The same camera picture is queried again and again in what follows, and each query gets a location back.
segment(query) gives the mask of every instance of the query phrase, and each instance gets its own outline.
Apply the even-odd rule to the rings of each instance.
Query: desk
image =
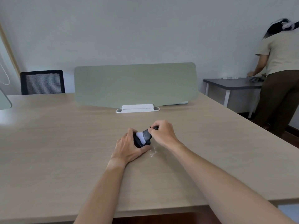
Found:
[[[209,84],[218,86],[226,90],[224,98],[224,106],[227,107],[229,95],[231,90],[248,90],[248,89],[260,89],[262,88],[263,82],[250,82],[251,78],[240,78],[240,79],[204,79],[204,82],[207,83],[206,87],[206,96],[209,93]],[[251,118],[251,115],[254,111],[255,106],[257,105],[258,94],[254,94],[252,99],[252,105],[250,108],[248,118]]]
[[[192,151],[267,200],[298,202],[299,150],[203,94],[158,112],[117,114],[74,94],[9,96],[0,111],[0,223],[74,220],[115,143],[167,119]],[[126,167],[115,217],[196,211],[207,201],[184,169],[155,148]]]

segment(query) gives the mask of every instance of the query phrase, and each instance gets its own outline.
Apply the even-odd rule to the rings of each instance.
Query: left hand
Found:
[[[134,145],[133,132],[137,131],[129,128],[128,132],[121,139],[117,140],[111,159],[119,159],[126,165],[151,148],[149,145],[137,148]]]
[[[252,76],[255,76],[256,74],[254,73],[254,71],[251,71],[247,74],[247,77],[252,77]]]

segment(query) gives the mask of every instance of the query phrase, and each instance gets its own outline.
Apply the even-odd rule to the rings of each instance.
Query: white divider bracket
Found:
[[[131,113],[131,112],[157,112],[159,107],[154,107],[153,104],[144,105],[123,105],[121,108],[116,110],[116,113]]]

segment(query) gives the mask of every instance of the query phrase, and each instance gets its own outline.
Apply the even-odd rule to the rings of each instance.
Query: power strip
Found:
[[[235,76],[227,76],[227,77],[222,77],[222,79],[238,79],[239,77]]]

